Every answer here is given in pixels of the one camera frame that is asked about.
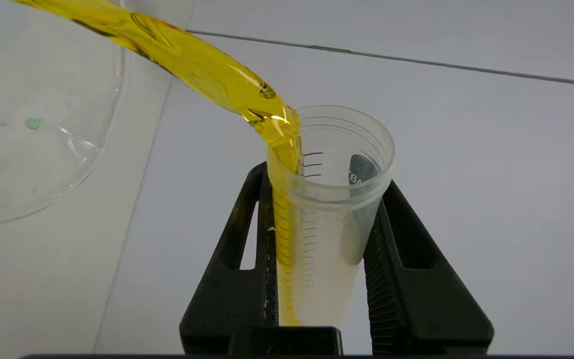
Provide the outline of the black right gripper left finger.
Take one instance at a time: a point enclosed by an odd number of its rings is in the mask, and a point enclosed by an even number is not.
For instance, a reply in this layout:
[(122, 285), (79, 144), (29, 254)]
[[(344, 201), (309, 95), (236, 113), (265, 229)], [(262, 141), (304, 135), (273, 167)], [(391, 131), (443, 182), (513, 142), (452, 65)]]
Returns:
[(230, 336), (279, 322), (273, 196), (267, 164), (248, 173), (179, 325), (187, 355), (224, 355)]

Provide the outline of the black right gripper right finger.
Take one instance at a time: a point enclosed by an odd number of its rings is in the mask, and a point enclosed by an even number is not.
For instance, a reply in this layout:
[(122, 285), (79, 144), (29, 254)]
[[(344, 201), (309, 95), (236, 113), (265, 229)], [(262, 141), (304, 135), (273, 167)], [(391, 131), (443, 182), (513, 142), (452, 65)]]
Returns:
[(399, 187), (378, 206), (364, 253), (376, 356), (485, 356), (494, 327)]

